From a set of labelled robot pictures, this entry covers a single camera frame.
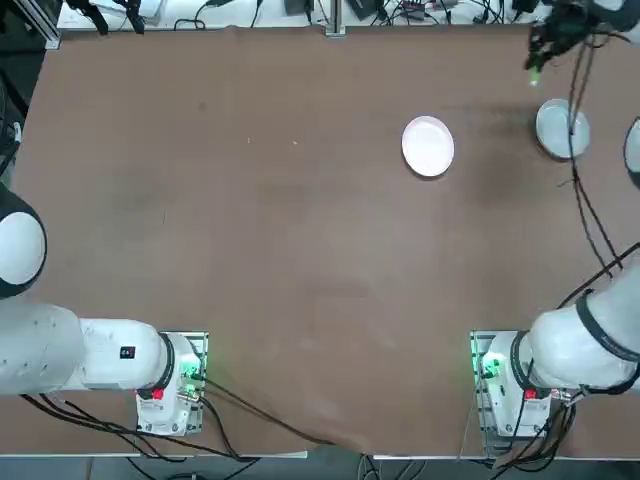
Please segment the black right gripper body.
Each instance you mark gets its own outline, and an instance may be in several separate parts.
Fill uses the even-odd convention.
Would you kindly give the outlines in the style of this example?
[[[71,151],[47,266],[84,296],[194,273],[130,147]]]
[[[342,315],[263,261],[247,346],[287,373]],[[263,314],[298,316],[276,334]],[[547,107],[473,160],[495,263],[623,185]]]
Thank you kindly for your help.
[[[552,48],[572,48],[599,24],[598,18],[581,1],[553,1],[543,22],[542,39]]]

